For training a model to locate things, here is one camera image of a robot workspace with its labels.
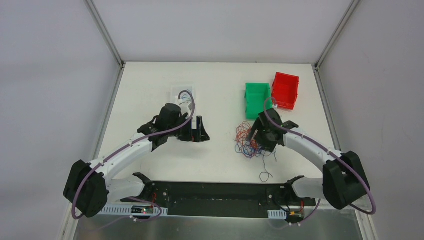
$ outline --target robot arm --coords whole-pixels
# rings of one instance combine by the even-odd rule
[[[196,143],[210,140],[203,127],[201,116],[197,116],[197,126],[194,129],[192,129],[192,121],[189,121],[178,130],[151,136],[154,133],[171,130],[182,125],[190,114],[191,108],[186,106],[189,104],[191,103],[166,104],[159,115],[141,126],[127,142],[108,154],[110,159],[107,162],[104,162],[105,157],[103,156],[89,163],[82,160],[74,163],[63,191],[65,198],[72,203],[83,179],[94,169],[95,171],[85,182],[76,201],[76,207],[86,217],[95,216],[107,203],[140,195],[145,186],[142,179],[138,177],[140,174],[134,174],[125,179],[114,179],[114,177],[134,161],[165,144],[169,137]]]
[[[341,210],[366,194],[358,179],[335,157],[304,138],[308,135],[297,124],[292,121],[282,122],[280,115],[273,108],[266,112],[277,125],[297,132],[300,136],[274,126],[265,112],[262,112],[253,124],[248,139],[255,139],[268,152],[273,152],[277,145],[292,149],[322,172],[322,178],[300,176],[288,181],[297,197],[326,199],[334,208]],[[338,150],[331,152],[353,168],[370,188],[361,160],[356,153],[352,151],[343,153]]]

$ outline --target tangled wire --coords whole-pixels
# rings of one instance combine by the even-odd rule
[[[277,162],[277,150],[274,149],[273,152],[265,151],[253,138],[251,140],[248,140],[248,135],[251,131],[251,128],[252,126],[250,125],[250,123],[244,121],[235,129],[235,141],[237,142],[237,144],[235,145],[235,152],[242,154],[248,159],[262,156],[264,171],[259,174],[259,179],[262,183],[266,183],[270,179],[270,176],[271,178],[273,178],[274,176],[267,170],[267,166],[265,164],[265,157],[269,157],[273,154],[275,161]],[[263,174],[267,175],[267,178],[265,180],[262,179]]]

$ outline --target gray floor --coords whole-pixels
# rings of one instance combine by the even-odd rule
[[[96,229],[116,216],[84,218],[79,224]],[[99,231],[82,230],[75,240],[362,240],[353,210],[321,209],[301,227],[285,227],[284,220],[164,216],[152,222],[123,219]]]

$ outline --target white table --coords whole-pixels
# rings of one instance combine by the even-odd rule
[[[100,156],[127,141],[137,129],[158,115],[169,102],[171,86],[193,84],[196,113],[210,141],[181,142],[170,139],[143,157],[119,178],[141,172],[154,181],[260,183],[261,157],[247,159],[235,152],[236,127],[246,120],[245,83],[270,83],[276,72],[299,76],[298,98],[293,111],[279,109],[283,121],[291,120],[323,144],[332,147],[320,93],[311,65],[261,63],[128,62],[107,125]],[[322,173],[300,154],[277,146],[277,162],[265,158],[273,175],[268,183],[285,183],[304,175]]]

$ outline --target gray wall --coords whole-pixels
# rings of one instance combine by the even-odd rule
[[[56,239],[117,73],[83,0],[0,1],[0,239]]]
[[[125,61],[315,63],[351,0],[95,0]]]
[[[341,147],[359,153],[382,240],[423,239],[424,1],[363,0],[321,67]]]

